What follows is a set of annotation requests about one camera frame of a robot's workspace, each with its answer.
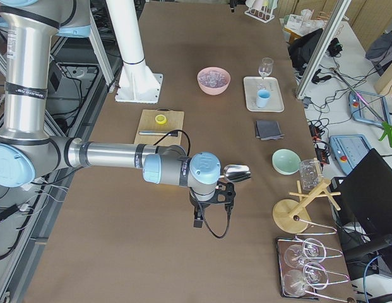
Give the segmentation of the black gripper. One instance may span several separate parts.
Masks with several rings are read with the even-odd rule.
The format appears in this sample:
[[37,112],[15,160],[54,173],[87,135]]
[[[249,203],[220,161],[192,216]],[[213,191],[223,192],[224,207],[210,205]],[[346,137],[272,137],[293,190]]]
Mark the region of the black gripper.
[[198,209],[199,206],[205,209],[210,205],[224,205],[225,211],[231,213],[234,207],[235,196],[235,186],[231,182],[225,183],[218,181],[212,197],[205,201],[200,201],[199,198],[201,195],[193,193],[193,189],[191,188],[189,199],[191,204],[196,208],[194,210],[193,227],[201,228],[203,226],[204,215],[202,209]]

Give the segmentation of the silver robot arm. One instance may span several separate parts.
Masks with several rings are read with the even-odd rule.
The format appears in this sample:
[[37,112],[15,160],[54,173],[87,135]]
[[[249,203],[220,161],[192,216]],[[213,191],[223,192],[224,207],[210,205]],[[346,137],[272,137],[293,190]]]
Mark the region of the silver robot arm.
[[128,167],[142,170],[148,182],[188,188],[195,227],[206,225],[209,205],[232,212],[234,185],[220,181],[212,153],[190,157],[178,145],[96,143],[45,132],[51,39],[89,36],[88,1],[2,1],[1,16],[8,24],[1,186],[22,186],[64,168]]

